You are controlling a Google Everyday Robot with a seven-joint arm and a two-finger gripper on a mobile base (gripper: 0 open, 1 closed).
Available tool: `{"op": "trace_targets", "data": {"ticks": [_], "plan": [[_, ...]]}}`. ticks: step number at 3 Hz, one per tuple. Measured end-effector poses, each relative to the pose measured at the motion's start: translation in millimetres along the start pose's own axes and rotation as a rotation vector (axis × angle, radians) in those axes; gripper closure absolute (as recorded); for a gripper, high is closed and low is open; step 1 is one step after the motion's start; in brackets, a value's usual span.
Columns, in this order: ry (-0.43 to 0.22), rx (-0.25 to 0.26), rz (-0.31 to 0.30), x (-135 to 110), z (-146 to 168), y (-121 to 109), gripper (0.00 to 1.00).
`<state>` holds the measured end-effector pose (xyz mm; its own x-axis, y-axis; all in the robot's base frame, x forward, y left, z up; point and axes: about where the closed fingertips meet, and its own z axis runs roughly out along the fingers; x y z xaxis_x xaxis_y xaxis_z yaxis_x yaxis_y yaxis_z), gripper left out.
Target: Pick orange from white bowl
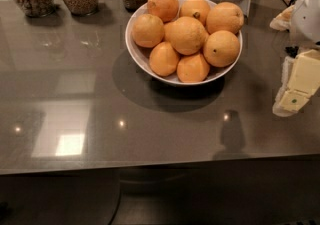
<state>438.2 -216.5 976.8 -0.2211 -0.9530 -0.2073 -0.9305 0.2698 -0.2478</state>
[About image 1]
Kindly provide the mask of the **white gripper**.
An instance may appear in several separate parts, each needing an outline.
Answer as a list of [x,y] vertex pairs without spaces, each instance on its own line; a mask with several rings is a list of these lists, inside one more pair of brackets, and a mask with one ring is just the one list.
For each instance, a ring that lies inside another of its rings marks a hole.
[[[320,42],[320,0],[297,0],[291,14],[290,39],[294,44]],[[320,51],[304,49],[287,56],[282,66],[282,86],[273,113],[289,117],[298,113],[320,88]]]

